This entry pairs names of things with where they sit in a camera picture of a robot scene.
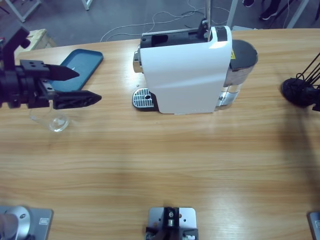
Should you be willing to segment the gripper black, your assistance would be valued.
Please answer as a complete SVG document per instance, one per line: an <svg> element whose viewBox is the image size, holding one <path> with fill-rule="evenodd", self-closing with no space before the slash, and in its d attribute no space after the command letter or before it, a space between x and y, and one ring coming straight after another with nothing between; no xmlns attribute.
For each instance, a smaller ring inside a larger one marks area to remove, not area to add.
<svg viewBox="0 0 320 240"><path fill-rule="evenodd" d="M80 74L67 66L46 64L41 60L20 60L23 70L0 72L0 103L10 109L26 105L29 109L48 108L50 100L42 81L67 81ZM102 96L88 90L56 92L55 110L84 108L96 104Z"/></svg>

